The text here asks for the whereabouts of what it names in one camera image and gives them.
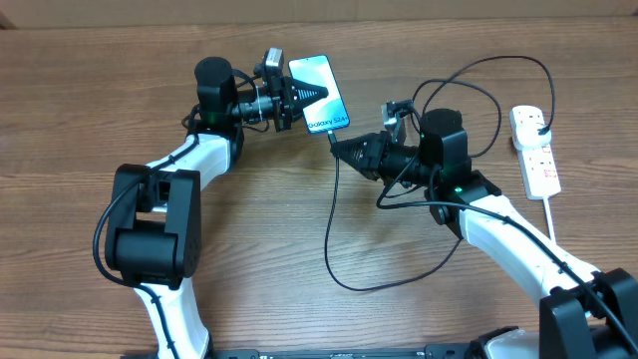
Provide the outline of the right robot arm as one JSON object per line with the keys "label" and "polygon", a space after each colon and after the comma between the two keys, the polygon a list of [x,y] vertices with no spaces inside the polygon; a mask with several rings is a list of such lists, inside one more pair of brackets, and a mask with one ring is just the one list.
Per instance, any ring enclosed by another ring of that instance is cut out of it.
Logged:
{"label": "right robot arm", "polygon": [[634,358],[637,281],[603,272],[558,246],[525,220],[500,189],[473,170],[460,112],[436,109],[420,120],[415,147],[382,131],[332,141],[332,155],[386,189],[424,188],[420,204],[460,240],[498,264],[536,305],[537,331],[506,326],[442,352],[459,358]]}

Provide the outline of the Samsung Galaxy smartphone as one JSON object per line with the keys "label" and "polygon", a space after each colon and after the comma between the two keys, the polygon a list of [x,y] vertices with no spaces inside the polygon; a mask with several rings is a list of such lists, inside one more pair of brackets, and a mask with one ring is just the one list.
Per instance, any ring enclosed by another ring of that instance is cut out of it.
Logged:
{"label": "Samsung Galaxy smartphone", "polygon": [[328,133],[350,125],[350,116],[326,55],[291,60],[288,68],[310,134]]}

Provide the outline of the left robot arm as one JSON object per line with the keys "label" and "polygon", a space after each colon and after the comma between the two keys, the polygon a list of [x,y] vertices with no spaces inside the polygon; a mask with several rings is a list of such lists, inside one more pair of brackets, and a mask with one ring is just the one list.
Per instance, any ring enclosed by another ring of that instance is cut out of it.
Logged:
{"label": "left robot arm", "polygon": [[198,103],[182,121],[184,143],[145,166],[122,165],[93,237],[99,272],[143,301],[157,358],[211,358],[192,277],[201,252],[201,193],[237,162],[258,123],[286,131],[334,100],[333,75],[310,59],[284,62],[272,48],[247,75],[221,57],[194,68]]}

